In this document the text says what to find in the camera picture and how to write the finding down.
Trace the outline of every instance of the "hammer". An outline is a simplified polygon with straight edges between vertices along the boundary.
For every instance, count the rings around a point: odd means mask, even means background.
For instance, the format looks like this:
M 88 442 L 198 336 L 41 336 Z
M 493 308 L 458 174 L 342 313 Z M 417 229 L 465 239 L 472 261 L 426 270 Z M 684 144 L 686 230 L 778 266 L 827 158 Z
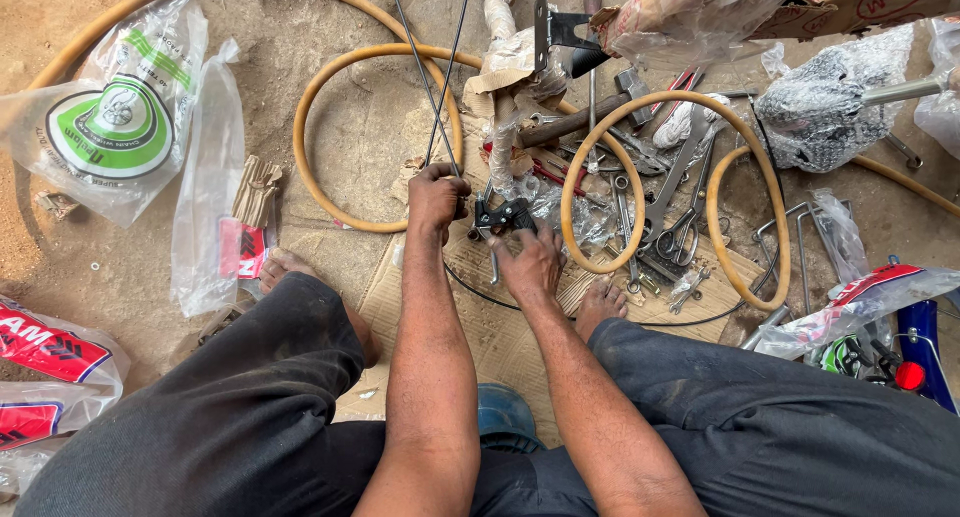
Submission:
M 613 81 L 616 83 L 616 89 L 619 92 L 616 95 L 606 97 L 606 99 L 596 104 L 597 121 L 607 117 L 610 115 L 610 112 L 629 103 L 633 99 L 638 99 L 650 94 L 650 89 L 647 87 L 647 84 L 637 76 L 637 71 L 632 68 L 617 74 Z M 644 107 L 628 115 L 627 121 L 630 122 L 631 127 L 635 128 L 650 121 L 652 118 L 653 114 L 650 113 L 650 108 Z M 581 130 L 589 123 L 590 110 L 584 108 L 567 117 L 561 117 L 558 120 L 539 125 L 533 129 L 523 130 L 519 136 L 520 144 L 524 148 L 533 148 L 549 142 L 554 138 L 566 136 L 570 134 L 570 132 Z

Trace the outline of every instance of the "hammer head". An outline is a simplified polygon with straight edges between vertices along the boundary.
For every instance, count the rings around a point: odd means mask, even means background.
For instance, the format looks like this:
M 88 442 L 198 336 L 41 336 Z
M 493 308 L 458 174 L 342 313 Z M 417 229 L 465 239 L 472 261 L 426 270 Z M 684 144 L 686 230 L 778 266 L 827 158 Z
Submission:
M 650 94 L 650 88 L 637 76 L 637 71 L 634 69 L 627 69 L 617 74 L 613 81 L 616 83 L 616 90 L 630 95 L 631 100 Z M 654 115 L 647 106 L 631 112 L 627 116 L 627 121 L 630 122 L 631 127 L 637 128 L 653 118 Z

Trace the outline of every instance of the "hand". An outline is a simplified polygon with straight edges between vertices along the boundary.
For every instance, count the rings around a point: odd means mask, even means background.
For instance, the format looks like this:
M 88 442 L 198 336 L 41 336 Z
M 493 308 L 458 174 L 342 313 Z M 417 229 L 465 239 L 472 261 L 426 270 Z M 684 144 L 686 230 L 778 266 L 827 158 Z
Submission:
M 500 275 L 507 282 L 507 289 L 520 306 L 534 300 L 553 300 L 557 296 L 560 275 L 567 264 L 563 253 L 564 239 L 554 235 L 545 221 L 536 219 L 539 230 L 519 229 L 513 233 L 523 243 L 523 251 L 514 257 L 507 244 L 499 237 L 486 241 L 496 253 Z
M 464 198 L 471 185 L 460 178 L 444 178 L 453 174 L 448 162 L 427 166 L 408 185 L 410 219 L 407 231 L 438 233 L 444 245 L 450 239 L 448 227 L 454 220 L 468 215 Z

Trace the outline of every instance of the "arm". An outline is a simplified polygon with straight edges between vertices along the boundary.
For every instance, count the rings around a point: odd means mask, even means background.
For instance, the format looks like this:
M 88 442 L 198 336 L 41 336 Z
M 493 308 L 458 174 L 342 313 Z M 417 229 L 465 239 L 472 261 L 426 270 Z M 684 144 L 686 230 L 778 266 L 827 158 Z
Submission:
M 620 391 L 556 300 L 566 257 L 547 226 L 519 230 L 514 258 L 490 241 L 500 273 L 534 330 L 559 434 L 601 515 L 704 515 L 664 440 Z
M 448 226 L 467 216 L 462 179 L 433 164 L 410 180 L 403 252 L 403 305 L 390 360 L 383 456 L 354 515 L 465 515 L 480 469 L 474 360 L 443 247 Z

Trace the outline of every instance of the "bare foot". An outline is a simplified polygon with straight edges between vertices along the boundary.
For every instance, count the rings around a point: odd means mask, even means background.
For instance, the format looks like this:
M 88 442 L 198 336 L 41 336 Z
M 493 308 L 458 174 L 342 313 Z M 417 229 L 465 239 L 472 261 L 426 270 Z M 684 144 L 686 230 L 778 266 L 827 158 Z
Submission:
M 274 286 L 277 286 L 277 283 L 291 271 L 299 271 L 312 277 L 318 277 L 317 272 L 296 254 L 279 247 L 270 249 L 270 256 L 263 262 L 263 267 L 260 268 L 260 291 L 264 294 L 269 294 L 270 290 L 273 290 Z M 357 339 L 363 347 L 364 359 L 366 361 L 364 367 L 369 369 L 377 364 L 383 347 L 380 345 L 380 341 L 371 333 L 370 326 L 367 325 L 367 322 L 360 317 L 360 314 L 355 311 L 353 307 L 344 303 L 343 308 L 346 309 L 346 316 L 350 319 L 350 323 L 353 325 L 353 331 L 357 334 Z
M 627 296 L 616 286 L 610 286 L 609 276 L 597 278 L 580 301 L 574 326 L 577 334 L 586 342 L 594 334 L 594 328 L 607 318 L 627 316 L 626 302 Z

